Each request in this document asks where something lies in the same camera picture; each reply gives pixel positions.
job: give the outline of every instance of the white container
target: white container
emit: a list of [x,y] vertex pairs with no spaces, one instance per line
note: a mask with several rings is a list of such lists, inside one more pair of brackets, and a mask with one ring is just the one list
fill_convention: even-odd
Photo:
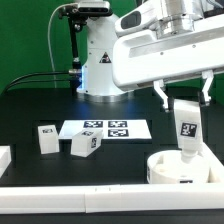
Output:
[[190,163],[181,160],[181,151],[170,150],[153,154],[147,161],[150,184],[207,183],[210,166],[197,155]]

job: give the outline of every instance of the wall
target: wall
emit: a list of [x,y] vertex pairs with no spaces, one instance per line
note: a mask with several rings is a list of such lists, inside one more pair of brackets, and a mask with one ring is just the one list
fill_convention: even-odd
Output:
[[[47,27],[56,7],[69,0],[1,0],[0,3],[0,92],[16,77],[51,71],[47,45]],[[119,17],[136,7],[135,0],[110,0]],[[52,24],[52,48],[56,70],[71,67],[70,36],[66,18],[55,18]],[[82,62],[86,59],[85,30],[78,36]],[[199,79],[181,82],[183,86],[201,86]],[[53,87],[53,84],[32,84],[23,87]],[[215,78],[211,94],[224,104],[224,76]]]

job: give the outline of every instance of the black tabletop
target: black tabletop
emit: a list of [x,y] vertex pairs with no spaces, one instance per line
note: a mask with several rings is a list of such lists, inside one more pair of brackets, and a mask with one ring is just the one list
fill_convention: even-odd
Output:
[[[178,99],[197,100],[197,89],[170,88]],[[201,108],[204,141],[223,161],[224,106],[212,102]],[[146,119],[152,140],[103,140],[87,158],[70,155],[71,142],[60,141],[60,152],[41,155],[37,127],[64,120]],[[131,99],[93,103],[71,95],[69,89],[18,89],[0,97],[0,145],[10,145],[12,162],[0,187],[147,184],[148,157],[177,149],[173,113],[165,113],[151,88]],[[222,223],[224,210],[116,212],[97,214],[2,215],[0,223]]]

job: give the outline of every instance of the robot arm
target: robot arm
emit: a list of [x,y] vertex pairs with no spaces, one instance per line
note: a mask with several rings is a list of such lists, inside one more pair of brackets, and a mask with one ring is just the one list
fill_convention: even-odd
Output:
[[207,81],[201,99],[208,104],[213,75],[224,71],[223,5],[220,0],[149,0],[120,18],[115,84],[126,91],[154,86],[168,110],[162,87],[202,76]]

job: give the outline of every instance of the white cube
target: white cube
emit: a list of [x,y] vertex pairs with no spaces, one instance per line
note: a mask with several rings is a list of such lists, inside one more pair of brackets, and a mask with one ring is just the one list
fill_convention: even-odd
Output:
[[9,146],[0,146],[0,177],[11,162],[11,152]]
[[101,145],[102,129],[84,129],[72,137],[71,154],[87,157]]
[[59,139],[55,125],[38,127],[41,154],[59,152]]

